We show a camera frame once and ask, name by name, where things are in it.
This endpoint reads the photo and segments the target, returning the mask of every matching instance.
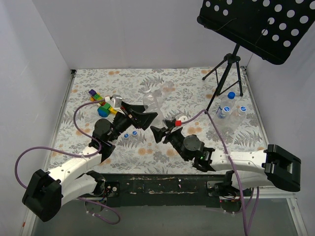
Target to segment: white backdrop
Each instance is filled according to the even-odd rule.
[[[202,0],[33,2],[71,69],[214,66],[235,46],[197,22]]]
[[[310,236],[315,235],[315,25],[283,65],[253,56],[248,72],[270,143],[302,160],[298,205]]]
[[[15,160],[27,148],[50,144],[70,71],[31,0],[0,0],[0,42],[0,235],[17,236],[27,208]],[[23,158],[24,184],[46,154]]]

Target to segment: black music stand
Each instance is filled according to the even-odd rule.
[[[197,18],[198,23],[236,43],[232,54],[227,54],[202,80],[226,61],[227,68],[217,83],[209,110],[215,96],[239,83],[243,95],[239,60],[240,46],[248,49],[272,64],[283,64],[292,50],[315,20],[314,0],[204,0]],[[238,81],[221,92],[224,82],[236,63]]]

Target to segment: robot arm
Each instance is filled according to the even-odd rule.
[[[278,145],[268,145],[266,150],[231,152],[227,155],[221,150],[205,147],[196,135],[184,137],[181,133],[183,128],[176,126],[175,119],[166,120],[165,123],[167,127],[162,129],[151,126],[156,142],[159,143],[164,138],[163,143],[170,142],[185,161],[193,160],[193,167],[198,170],[232,170],[228,159],[230,155],[236,169],[244,171],[241,174],[243,188],[275,186],[285,191],[300,191],[301,160]],[[226,182],[218,183],[214,189],[219,196],[235,192],[238,185],[234,172],[228,171]]]
[[[83,194],[99,196],[104,191],[105,179],[95,172],[88,171],[95,165],[105,161],[115,149],[110,142],[117,139],[131,125],[146,130],[157,113],[143,113],[144,106],[129,105],[115,96],[115,108],[120,105],[113,123],[100,119],[95,124],[93,137],[102,145],[101,151],[95,153],[98,142],[92,140],[82,152],[81,158],[71,158],[62,165],[48,171],[38,170],[31,177],[22,202],[33,211],[42,221],[53,218],[62,205]]]

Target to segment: gray floor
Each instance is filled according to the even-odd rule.
[[[242,215],[216,213],[203,206],[137,206],[121,207],[122,221],[108,225],[86,214],[84,203],[74,200],[50,221],[36,220],[33,236],[242,236]],[[111,212],[102,212],[115,220]],[[296,236],[297,232],[286,199],[260,199],[252,223],[251,236]]]

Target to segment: plastic water bottle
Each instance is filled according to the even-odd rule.
[[[213,122],[221,134],[226,134],[226,129],[229,125],[230,111],[231,109],[229,107],[224,107],[222,110],[218,111],[213,118]]]
[[[234,134],[234,131],[238,126],[243,122],[246,117],[246,107],[240,107],[239,109],[235,109],[229,119],[228,125],[228,134]]]
[[[156,112],[157,117],[151,123],[152,126],[157,128],[162,128],[164,126],[164,115],[159,109],[158,100],[155,96],[155,93],[151,92],[148,86],[145,86],[144,95],[143,95],[143,105],[146,109],[146,112]]]
[[[235,93],[234,92],[229,92],[227,97],[224,97],[221,100],[220,106],[217,110],[217,113],[222,111],[223,107],[229,107],[230,109],[233,108],[234,104],[235,104]]]
[[[167,97],[171,94],[173,87],[174,83],[172,81],[168,81],[165,82],[158,90],[154,91],[159,107],[162,106]]]

